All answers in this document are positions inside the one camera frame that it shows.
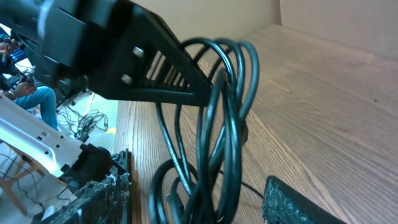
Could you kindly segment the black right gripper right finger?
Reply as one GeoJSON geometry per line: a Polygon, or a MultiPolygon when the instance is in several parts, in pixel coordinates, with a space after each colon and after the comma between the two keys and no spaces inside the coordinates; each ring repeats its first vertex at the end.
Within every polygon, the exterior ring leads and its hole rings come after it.
{"type": "Polygon", "coordinates": [[[267,223],[345,224],[273,175],[266,181],[262,216],[267,223]]]}

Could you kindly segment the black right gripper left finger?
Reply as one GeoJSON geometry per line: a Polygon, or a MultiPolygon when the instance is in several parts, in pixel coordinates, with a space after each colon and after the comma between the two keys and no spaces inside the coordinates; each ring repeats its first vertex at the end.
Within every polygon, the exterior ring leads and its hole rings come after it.
{"type": "Polygon", "coordinates": [[[32,223],[131,223],[131,152],[125,149],[115,154],[113,162],[104,180],[87,183],[74,201],[47,218],[44,212],[36,214],[32,223]]]}

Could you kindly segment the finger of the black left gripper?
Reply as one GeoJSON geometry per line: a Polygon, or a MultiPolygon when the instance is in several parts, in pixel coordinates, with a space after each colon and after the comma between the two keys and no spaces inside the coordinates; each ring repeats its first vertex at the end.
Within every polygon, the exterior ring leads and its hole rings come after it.
{"type": "Polygon", "coordinates": [[[89,89],[109,100],[206,106],[211,86],[164,20],[134,4],[126,22],[89,89]]]}

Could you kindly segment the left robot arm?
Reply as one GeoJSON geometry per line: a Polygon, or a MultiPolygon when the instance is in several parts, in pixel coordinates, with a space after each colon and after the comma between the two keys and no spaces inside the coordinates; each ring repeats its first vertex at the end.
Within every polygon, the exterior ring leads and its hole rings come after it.
{"type": "MultiPolygon", "coordinates": [[[[35,77],[53,86],[86,77],[109,100],[206,106],[211,86],[165,21],[132,1],[1,2],[1,23],[37,45],[35,77]]],[[[2,101],[1,139],[54,177],[101,181],[110,153],[2,101]]]]}

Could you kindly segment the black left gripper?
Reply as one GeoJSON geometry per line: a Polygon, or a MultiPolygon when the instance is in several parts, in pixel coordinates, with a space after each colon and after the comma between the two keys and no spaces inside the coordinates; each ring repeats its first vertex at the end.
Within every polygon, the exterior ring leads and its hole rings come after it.
{"type": "Polygon", "coordinates": [[[1,1],[1,23],[36,45],[36,78],[55,86],[104,69],[133,15],[132,1],[1,1]]]}

